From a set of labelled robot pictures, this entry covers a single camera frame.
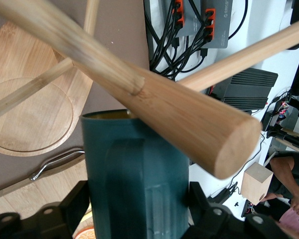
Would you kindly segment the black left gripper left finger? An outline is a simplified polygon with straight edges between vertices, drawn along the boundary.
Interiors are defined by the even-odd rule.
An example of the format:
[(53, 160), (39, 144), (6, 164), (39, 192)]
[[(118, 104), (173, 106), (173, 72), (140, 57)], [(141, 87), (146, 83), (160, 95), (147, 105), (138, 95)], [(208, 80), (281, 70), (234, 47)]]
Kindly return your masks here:
[(71, 239), (89, 207), (87, 181), (79, 181), (57, 205), (46, 205), (34, 215), (0, 214), (0, 239)]

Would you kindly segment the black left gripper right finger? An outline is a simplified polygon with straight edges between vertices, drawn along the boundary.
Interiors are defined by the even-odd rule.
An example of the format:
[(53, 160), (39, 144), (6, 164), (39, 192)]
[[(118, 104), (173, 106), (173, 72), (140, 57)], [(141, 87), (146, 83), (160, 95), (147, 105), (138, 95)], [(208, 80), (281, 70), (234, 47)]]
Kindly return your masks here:
[(185, 239), (288, 239), (279, 226), (265, 215), (235, 218), (223, 205), (211, 205), (198, 182), (189, 183), (189, 210), (193, 219)]

